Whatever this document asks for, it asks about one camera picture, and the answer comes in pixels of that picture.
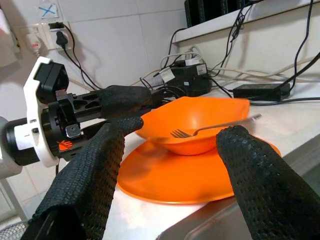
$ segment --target power adapter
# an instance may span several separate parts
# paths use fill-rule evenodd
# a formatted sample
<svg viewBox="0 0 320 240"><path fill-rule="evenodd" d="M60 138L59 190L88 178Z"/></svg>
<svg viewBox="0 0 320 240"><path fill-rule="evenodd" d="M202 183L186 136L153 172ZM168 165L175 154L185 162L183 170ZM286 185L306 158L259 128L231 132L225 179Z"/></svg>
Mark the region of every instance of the power adapter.
<svg viewBox="0 0 320 240"><path fill-rule="evenodd" d="M290 84L276 89L279 83L244 84L232 90L233 97L240 99L259 98L260 101L282 101L290 96Z"/></svg>

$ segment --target wall tile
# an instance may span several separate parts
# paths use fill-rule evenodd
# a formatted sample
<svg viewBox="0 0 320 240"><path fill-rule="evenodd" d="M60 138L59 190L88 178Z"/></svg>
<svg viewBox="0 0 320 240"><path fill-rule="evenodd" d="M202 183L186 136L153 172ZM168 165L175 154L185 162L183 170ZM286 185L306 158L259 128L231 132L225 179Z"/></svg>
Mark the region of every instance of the wall tile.
<svg viewBox="0 0 320 240"><path fill-rule="evenodd" d="M136 0L140 14L185 9L185 0Z"/></svg>
<svg viewBox="0 0 320 240"><path fill-rule="evenodd" d="M35 213L40 203L41 199L38 195L22 202L22 208L27 219L32 218L32 215Z"/></svg>
<svg viewBox="0 0 320 240"><path fill-rule="evenodd" d="M172 34L186 28L187 20L184 10L143 14L140 16L147 55L152 70L160 67L160 60L168 54ZM171 53L177 48L172 46Z"/></svg>
<svg viewBox="0 0 320 240"><path fill-rule="evenodd" d="M19 202L37 195L36 188L34 187L25 167L23 167L20 174L9 177L7 180Z"/></svg>
<svg viewBox="0 0 320 240"><path fill-rule="evenodd" d="M38 194L46 191L56 176L56 167L45 167L41 162L26 166Z"/></svg>
<svg viewBox="0 0 320 240"><path fill-rule="evenodd" d="M61 0L60 4L69 22L138 14L135 0Z"/></svg>
<svg viewBox="0 0 320 240"><path fill-rule="evenodd" d="M139 16L76 22L71 28L81 64L102 87L129 85L149 70Z"/></svg>
<svg viewBox="0 0 320 240"><path fill-rule="evenodd" d="M48 20L40 18L38 10L39 2L39 0L0 0L0 5L12 26L25 26L36 23L63 21L63 16L59 9L57 0L50 0L50 2L57 5L59 17Z"/></svg>

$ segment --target white tiled wall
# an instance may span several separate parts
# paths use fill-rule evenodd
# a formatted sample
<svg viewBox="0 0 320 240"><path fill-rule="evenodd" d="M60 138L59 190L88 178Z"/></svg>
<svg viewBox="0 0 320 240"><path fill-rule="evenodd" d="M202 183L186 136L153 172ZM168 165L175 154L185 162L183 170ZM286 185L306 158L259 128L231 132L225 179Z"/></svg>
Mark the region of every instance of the white tiled wall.
<svg viewBox="0 0 320 240"><path fill-rule="evenodd" d="M37 9L39 0L0 0L13 27L45 22ZM68 21L76 38L76 52L87 72L102 86L129 85L159 68L167 54L172 33L186 27L184 0L49 0L59 7L59 18ZM26 104L23 85L36 62L21 42L18 62L0 68L0 116L8 120L24 118ZM65 65L70 78L80 80L79 70L60 52L43 56ZM84 89L69 85L69 92ZM43 199L55 169L41 163L23 168L8 179L30 218Z"/></svg>

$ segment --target white shelf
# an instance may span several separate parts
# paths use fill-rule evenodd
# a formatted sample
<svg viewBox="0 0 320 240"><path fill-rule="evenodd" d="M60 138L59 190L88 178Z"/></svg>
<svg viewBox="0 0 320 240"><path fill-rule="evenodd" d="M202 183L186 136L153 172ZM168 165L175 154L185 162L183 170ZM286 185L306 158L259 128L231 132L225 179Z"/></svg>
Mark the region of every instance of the white shelf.
<svg viewBox="0 0 320 240"><path fill-rule="evenodd" d="M310 0L265 0L256 3L248 14L245 23L270 17L276 14L287 12L293 9L301 8L310 4ZM182 42L188 39L196 38L202 35L214 33L223 29L230 28L238 15L238 11L217 17L199 25L190 27L186 30L177 32L174 43Z"/></svg>

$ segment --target black device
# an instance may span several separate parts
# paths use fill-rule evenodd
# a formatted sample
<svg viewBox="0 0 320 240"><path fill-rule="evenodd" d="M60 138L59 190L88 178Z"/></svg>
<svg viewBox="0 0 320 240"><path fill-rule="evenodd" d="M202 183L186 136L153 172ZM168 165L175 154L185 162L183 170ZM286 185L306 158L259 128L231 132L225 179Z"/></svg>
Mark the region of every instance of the black device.
<svg viewBox="0 0 320 240"><path fill-rule="evenodd" d="M249 2L249 0L185 0L187 27L234 12Z"/></svg>
<svg viewBox="0 0 320 240"><path fill-rule="evenodd" d="M188 28L201 23L198 11L198 0L185 0L184 8Z"/></svg>
<svg viewBox="0 0 320 240"><path fill-rule="evenodd" d="M279 83L244 84L232 90L235 98L247 99L259 97L261 101L281 101L290 96L290 84L276 89Z"/></svg>
<svg viewBox="0 0 320 240"><path fill-rule="evenodd" d="M197 97L210 92L212 82L205 63L173 66L171 71L175 78L168 81L167 85L183 89L188 97Z"/></svg>

